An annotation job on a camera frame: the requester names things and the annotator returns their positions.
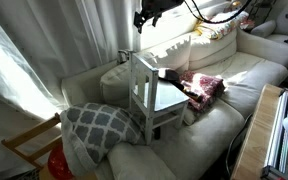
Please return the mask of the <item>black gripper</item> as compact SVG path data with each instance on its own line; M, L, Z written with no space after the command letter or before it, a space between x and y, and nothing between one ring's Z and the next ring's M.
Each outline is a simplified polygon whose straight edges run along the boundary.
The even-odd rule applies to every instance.
M163 8L143 8L140 13L134 13L133 24L139 33L142 33L142 27L147 20L153 19L152 26L155 27L159 18L162 17Z

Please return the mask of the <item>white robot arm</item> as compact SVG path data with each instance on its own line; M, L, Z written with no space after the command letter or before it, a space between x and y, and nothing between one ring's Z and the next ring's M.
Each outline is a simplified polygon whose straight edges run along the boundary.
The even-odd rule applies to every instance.
M153 19L152 26L155 27L158 19L165 11L180 6L184 0L142 0L141 11L134 13L133 24L139 33L147 20Z

